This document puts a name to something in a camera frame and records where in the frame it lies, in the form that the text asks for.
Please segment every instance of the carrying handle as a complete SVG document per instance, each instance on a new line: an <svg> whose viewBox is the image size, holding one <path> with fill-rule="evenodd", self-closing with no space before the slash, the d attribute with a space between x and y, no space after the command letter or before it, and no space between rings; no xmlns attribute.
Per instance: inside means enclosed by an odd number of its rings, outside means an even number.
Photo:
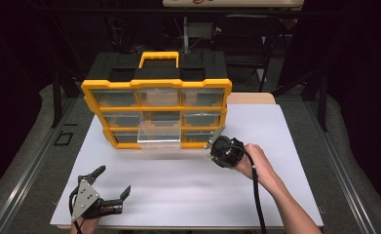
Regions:
<svg viewBox="0 0 381 234"><path fill-rule="evenodd" d="M144 52L138 68L142 68L146 59L175 59L175 67L178 68L178 52Z"/></svg>

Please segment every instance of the yellow handle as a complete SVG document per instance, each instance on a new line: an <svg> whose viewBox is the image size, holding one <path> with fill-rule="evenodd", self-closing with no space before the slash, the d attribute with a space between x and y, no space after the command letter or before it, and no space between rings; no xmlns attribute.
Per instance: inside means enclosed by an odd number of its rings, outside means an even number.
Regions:
<svg viewBox="0 0 381 234"><path fill-rule="evenodd" d="M146 59L175 59L175 67L178 68L178 52L144 52L139 62L139 68L142 68Z"/></svg>

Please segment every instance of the yellow storage organizer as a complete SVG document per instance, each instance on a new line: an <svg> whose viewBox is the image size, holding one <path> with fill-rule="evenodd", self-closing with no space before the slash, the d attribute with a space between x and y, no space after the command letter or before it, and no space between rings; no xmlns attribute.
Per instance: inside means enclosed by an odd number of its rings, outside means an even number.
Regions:
<svg viewBox="0 0 381 234"><path fill-rule="evenodd" d="M232 90L221 52L101 53L81 86L115 148L203 148Z"/></svg>

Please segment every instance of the gray floor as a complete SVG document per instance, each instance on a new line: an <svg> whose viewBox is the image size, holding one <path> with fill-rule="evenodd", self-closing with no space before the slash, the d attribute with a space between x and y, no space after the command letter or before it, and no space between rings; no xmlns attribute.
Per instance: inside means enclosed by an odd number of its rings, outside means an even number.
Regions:
<svg viewBox="0 0 381 234"><path fill-rule="evenodd" d="M273 59L265 92L276 87L282 61L282 57ZM381 233L381 198L355 162L340 107L328 99L325 133L315 121L315 105L298 96L300 89L277 97L277 103L323 211L324 233ZM37 122L0 181L0 233L68 233L49 222L93 114L82 97L65 98L64 118L51 129L52 87L41 96L43 107Z"/></svg>

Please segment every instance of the storage organizer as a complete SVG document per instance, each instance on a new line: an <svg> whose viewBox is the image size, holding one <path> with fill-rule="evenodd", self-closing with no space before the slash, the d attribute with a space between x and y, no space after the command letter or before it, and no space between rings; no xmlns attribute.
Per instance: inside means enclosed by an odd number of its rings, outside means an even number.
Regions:
<svg viewBox="0 0 381 234"><path fill-rule="evenodd" d="M101 53L81 86L115 148L203 148L232 90L221 52Z"/></svg>

